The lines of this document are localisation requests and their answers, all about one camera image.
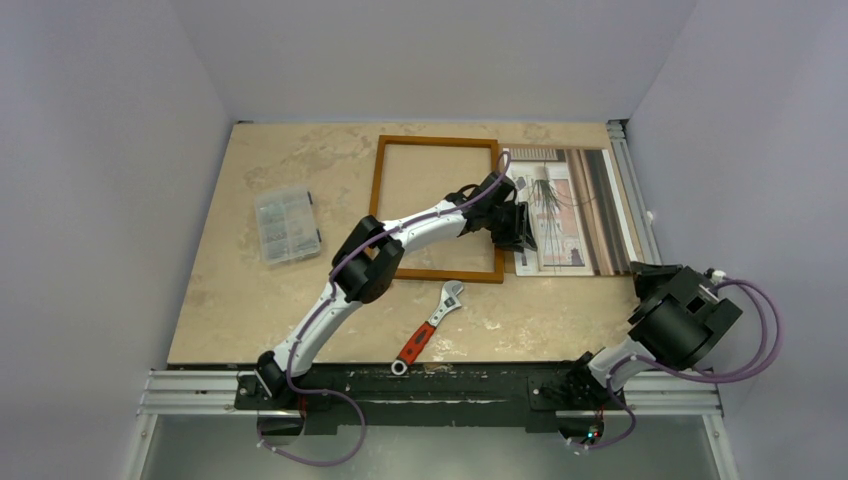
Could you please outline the wooden picture frame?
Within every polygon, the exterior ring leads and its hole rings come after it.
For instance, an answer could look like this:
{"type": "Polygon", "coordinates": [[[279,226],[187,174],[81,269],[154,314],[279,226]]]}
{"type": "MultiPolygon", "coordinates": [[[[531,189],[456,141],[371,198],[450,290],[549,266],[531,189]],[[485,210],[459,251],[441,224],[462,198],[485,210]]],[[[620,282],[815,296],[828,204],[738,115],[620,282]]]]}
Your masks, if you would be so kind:
{"type": "MultiPolygon", "coordinates": [[[[494,173],[499,168],[499,143],[495,139],[424,137],[382,135],[379,137],[376,163],[372,182],[372,192],[369,204],[369,214],[378,213],[382,175],[386,147],[389,145],[450,147],[450,148],[480,148],[490,153],[490,170],[494,173]]],[[[463,219],[463,210],[468,203],[455,205],[442,200],[436,206],[400,220],[388,221],[385,233],[404,241],[404,249],[411,253],[416,247],[426,247],[434,242],[454,238],[461,230],[459,222],[463,219]]],[[[492,272],[406,269],[399,268],[395,272],[398,280],[418,281],[461,281],[483,284],[501,284],[504,282],[504,252],[494,249],[494,270],[492,272]]]]}

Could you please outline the printed plant photo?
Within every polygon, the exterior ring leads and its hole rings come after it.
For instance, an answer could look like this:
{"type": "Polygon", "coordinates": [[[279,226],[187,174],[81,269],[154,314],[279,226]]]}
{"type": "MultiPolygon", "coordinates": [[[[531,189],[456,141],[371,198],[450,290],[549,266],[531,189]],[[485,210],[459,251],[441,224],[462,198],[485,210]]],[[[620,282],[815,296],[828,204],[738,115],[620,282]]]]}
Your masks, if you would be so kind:
{"type": "Polygon", "coordinates": [[[522,277],[618,276],[645,260],[607,149],[505,144],[508,177],[528,206],[537,248],[514,255],[522,277]]]}

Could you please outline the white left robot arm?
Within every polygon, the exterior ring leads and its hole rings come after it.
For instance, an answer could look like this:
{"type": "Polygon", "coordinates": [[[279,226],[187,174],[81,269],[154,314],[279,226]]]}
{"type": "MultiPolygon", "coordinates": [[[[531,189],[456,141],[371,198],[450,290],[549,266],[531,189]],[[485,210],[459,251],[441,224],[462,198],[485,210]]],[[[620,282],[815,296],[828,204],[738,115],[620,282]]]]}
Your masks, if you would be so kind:
{"type": "Polygon", "coordinates": [[[328,281],[304,319],[256,362],[259,395],[272,408],[297,399],[297,378],[311,368],[331,336],[362,306],[380,298],[403,257],[431,244],[486,230],[501,250],[536,247],[527,202],[505,174],[492,172],[481,184],[448,194],[435,206],[397,220],[362,218],[332,260],[328,281]]]}

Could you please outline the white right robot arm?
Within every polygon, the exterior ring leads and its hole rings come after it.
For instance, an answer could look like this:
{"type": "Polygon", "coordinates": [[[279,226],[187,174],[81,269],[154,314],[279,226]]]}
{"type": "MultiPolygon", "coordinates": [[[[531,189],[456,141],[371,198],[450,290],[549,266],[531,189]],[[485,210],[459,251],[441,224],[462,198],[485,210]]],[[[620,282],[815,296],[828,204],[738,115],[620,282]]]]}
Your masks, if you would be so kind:
{"type": "Polygon", "coordinates": [[[694,367],[741,317],[742,310],[717,296],[724,272],[700,273],[683,265],[630,263],[640,304],[628,319],[630,330],[614,347],[584,354],[564,376],[561,392],[576,407],[619,391],[636,374],[666,367],[694,367]]]}

